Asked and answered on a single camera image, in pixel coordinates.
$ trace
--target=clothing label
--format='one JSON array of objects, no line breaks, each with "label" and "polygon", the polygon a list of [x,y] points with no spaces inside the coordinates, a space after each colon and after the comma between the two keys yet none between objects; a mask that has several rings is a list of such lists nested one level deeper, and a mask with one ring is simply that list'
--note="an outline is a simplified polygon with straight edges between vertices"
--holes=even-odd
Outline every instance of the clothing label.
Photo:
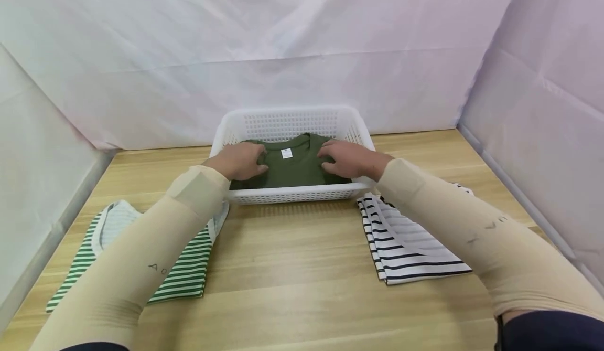
[{"label": "clothing label", "polygon": [[281,149],[281,156],[283,157],[283,159],[286,159],[286,158],[291,158],[294,155],[292,154],[292,150],[290,148],[287,148],[287,149]]}]

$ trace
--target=person's left hand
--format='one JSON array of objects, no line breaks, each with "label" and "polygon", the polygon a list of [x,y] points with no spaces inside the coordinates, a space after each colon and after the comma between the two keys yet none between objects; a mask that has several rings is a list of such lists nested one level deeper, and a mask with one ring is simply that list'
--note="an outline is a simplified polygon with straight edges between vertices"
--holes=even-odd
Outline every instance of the person's left hand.
[{"label": "person's left hand", "polygon": [[228,180],[247,180],[268,170],[267,165],[256,163],[262,153],[266,153],[264,145],[225,145],[216,156],[207,159],[202,165],[215,169]]}]

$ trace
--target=hand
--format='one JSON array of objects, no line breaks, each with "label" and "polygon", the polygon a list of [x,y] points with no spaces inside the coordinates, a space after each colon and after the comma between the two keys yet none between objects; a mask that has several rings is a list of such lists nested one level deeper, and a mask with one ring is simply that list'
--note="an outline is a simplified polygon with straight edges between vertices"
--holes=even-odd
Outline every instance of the hand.
[{"label": "hand", "polygon": [[264,145],[225,145],[216,156],[207,159],[202,165],[215,169],[228,180],[247,180],[268,170],[267,165],[256,163],[262,153],[266,153]]},{"label": "hand", "polygon": [[321,167],[328,173],[345,178],[367,176],[380,180],[386,165],[394,159],[385,153],[370,151],[363,145],[347,141],[329,140],[322,145],[317,157],[330,156],[335,163],[323,163]]}]

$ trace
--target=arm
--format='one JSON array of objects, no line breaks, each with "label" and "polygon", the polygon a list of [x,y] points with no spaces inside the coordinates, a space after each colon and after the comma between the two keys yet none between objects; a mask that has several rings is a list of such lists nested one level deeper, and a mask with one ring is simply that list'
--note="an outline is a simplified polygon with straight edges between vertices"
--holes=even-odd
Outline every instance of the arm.
[{"label": "arm", "polygon": [[564,256],[510,216],[402,159],[343,141],[327,142],[331,173],[365,175],[402,215],[421,224],[473,268],[504,321],[529,311],[604,320],[604,300]]},{"label": "arm", "polygon": [[222,204],[229,180],[265,172],[261,145],[227,145],[180,175],[128,226],[65,295],[31,350],[59,351],[90,342],[132,346],[138,317],[188,241]]}]

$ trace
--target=person's right hand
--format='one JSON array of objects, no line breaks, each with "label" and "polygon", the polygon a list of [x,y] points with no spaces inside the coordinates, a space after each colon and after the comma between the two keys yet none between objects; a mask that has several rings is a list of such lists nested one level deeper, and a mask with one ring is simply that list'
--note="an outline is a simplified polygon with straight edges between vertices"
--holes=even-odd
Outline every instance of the person's right hand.
[{"label": "person's right hand", "polygon": [[341,140],[329,140],[322,145],[318,157],[330,156],[333,164],[323,163],[321,167],[328,173],[345,178],[367,176],[378,181],[386,165],[394,159],[385,153],[370,151],[363,145]]}]

